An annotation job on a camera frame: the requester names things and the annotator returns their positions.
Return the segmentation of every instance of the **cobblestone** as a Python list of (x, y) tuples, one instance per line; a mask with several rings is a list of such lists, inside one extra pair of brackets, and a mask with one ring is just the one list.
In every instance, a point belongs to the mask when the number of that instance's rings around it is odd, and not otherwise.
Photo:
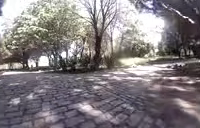
[(148, 128), (154, 122), (155, 126), (165, 128), (161, 119), (139, 112), (139, 106), (124, 99), (122, 95), (128, 92), (110, 84), (109, 78), (102, 79), (101, 85), (87, 81), (94, 76), (51, 73), (0, 76), (0, 128)]

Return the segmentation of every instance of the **stone path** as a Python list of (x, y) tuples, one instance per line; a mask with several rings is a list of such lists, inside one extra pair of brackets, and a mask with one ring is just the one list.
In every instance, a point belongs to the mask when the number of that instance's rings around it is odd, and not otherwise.
[(166, 128), (146, 110), (154, 71), (0, 76), (0, 128)]

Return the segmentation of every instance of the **sky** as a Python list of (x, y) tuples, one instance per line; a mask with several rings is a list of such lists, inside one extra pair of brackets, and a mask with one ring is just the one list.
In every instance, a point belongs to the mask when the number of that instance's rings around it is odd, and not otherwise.
[[(28, 5), (36, 0), (6, 0), (2, 7), (3, 15), (0, 17), (0, 34), (3, 34), (5, 27), (9, 27), (13, 22), (14, 18), (19, 16)], [(138, 14), (128, 0), (120, 0), (123, 9), (131, 11), (126, 15), (126, 18), (130, 21), (139, 20), (141, 21), (140, 29), (147, 33), (145, 40), (151, 42), (154, 45), (161, 40), (161, 32), (164, 27), (164, 21), (160, 18), (155, 17), (153, 14)]]

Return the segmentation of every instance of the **tree trunk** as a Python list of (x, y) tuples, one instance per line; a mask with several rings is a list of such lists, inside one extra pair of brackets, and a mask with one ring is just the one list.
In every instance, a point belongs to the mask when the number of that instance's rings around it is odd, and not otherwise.
[(101, 62), (101, 43), (102, 43), (102, 37), (96, 36), (96, 42), (95, 42), (95, 55), (94, 55), (94, 65), (92, 69), (97, 70), (100, 66)]
[(35, 61), (35, 67), (38, 68), (39, 67), (39, 60)]
[(25, 51), (22, 51), (22, 63), (23, 63), (23, 69), (29, 69), (28, 66), (28, 59), (29, 56)]

